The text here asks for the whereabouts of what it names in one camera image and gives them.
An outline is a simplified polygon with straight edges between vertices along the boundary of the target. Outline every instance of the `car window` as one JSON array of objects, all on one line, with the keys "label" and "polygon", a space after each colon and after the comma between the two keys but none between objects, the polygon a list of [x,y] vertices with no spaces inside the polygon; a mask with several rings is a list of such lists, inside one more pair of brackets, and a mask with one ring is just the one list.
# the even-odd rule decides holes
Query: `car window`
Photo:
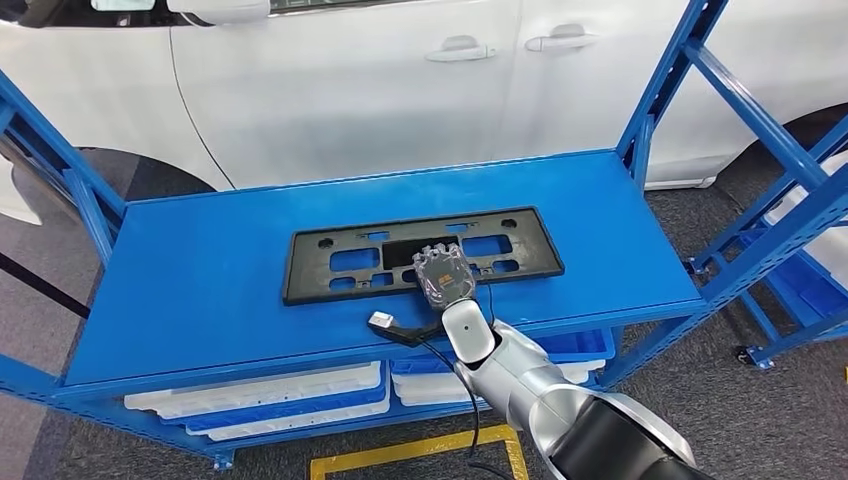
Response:
[{"label": "car window", "polygon": [[410,0],[271,0],[271,13],[287,13],[334,7],[365,7]]}]

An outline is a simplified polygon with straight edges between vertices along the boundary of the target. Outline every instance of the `blue metal shelf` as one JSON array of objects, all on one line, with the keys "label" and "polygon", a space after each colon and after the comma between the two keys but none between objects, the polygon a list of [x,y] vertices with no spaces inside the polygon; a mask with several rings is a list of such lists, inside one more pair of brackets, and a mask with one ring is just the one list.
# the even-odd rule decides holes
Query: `blue metal shelf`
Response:
[{"label": "blue metal shelf", "polygon": [[[115,398],[419,355],[424,350],[376,337],[365,320],[382,310],[410,325],[426,322],[431,312],[421,295],[284,306],[292,233],[528,205],[540,212],[566,271],[492,285],[493,310],[533,338],[611,328],[620,339],[625,325],[662,320],[593,376],[598,388],[613,387],[734,298],[753,305],[746,292],[752,284],[848,213],[848,168],[827,177],[819,165],[848,141],[848,118],[809,151],[801,148],[704,46],[726,3],[690,0],[614,149],[128,204],[0,73],[0,147],[76,206],[105,268],[67,375],[0,356],[0,391],[214,458],[222,468],[232,466],[236,448],[468,411],[403,407],[393,399],[384,415],[216,443]],[[692,259],[696,272],[713,259],[723,262],[700,290],[642,198],[653,132],[691,66],[787,170]],[[807,198],[724,262],[727,246],[796,184]],[[622,281],[631,262],[649,266],[642,270],[648,277]],[[784,302],[794,302],[774,285]],[[480,291],[483,305],[488,295]],[[761,362],[818,338],[848,320],[842,315],[783,338],[767,332],[773,344],[751,357]]]},{"label": "blue metal shelf", "polygon": [[[361,207],[372,204],[382,207]],[[115,382],[150,390],[160,375],[214,383],[255,376],[254,362],[266,362],[261,373],[270,375],[417,353],[374,335],[365,321],[375,310],[409,324],[430,321],[417,292],[283,305],[292,233],[353,218],[379,223],[522,205],[538,209],[567,273],[491,286],[494,311],[519,329],[538,338],[703,307],[611,151],[129,203],[65,390]],[[611,281],[622,238],[652,266],[644,281]],[[487,305],[488,289],[479,293]],[[199,375],[221,366],[221,376]],[[102,391],[115,393],[129,392]]]}]

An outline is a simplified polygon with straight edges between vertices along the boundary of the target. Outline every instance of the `yellow tape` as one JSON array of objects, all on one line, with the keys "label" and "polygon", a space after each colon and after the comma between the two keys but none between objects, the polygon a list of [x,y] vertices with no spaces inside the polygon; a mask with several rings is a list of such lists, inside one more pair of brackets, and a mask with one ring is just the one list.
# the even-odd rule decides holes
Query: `yellow tape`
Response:
[{"label": "yellow tape", "polygon": [[[454,433],[443,437],[428,438],[416,442],[401,443],[391,447],[375,448],[362,452],[335,455],[332,457],[316,458],[310,465],[311,480],[325,480],[328,473],[344,472],[355,468],[370,467],[383,463],[409,460],[434,453],[448,452],[471,445],[472,431]],[[477,443],[504,442],[512,476],[515,480],[529,480],[524,454],[521,453],[521,442],[515,431],[508,425],[499,425],[480,430]]]}]

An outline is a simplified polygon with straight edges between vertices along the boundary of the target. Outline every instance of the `blue shelf top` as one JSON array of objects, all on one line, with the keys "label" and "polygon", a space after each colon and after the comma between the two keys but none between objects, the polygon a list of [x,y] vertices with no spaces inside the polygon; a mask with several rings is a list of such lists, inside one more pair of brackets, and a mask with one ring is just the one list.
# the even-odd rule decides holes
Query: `blue shelf top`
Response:
[{"label": "blue shelf top", "polygon": [[[292,233],[522,206],[538,208],[565,274],[492,285],[498,318],[538,338],[703,306],[612,151],[134,202],[65,385],[130,393],[419,354],[366,326],[375,310],[431,321],[418,292],[284,306]],[[478,297],[488,310],[489,288]]]}]

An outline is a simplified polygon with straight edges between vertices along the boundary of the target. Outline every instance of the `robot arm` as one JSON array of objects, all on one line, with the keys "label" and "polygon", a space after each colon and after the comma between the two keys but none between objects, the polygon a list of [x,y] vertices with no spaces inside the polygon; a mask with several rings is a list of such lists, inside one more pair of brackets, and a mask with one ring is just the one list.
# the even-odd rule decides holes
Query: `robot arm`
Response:
[{"label": "robot arm", "polygon": [[[647,408],[626,395],[568,382],[538,344],[506,323],[490,325],[456,245],[425,248],[414,266],[430,305],[442,312],[455,371],[514,429],[529,434],[555,478],[710,479],[695,469],[686,440]],[[404,335],[389,316],[375,315],[369,325],[393,340],[425,332]]]}]

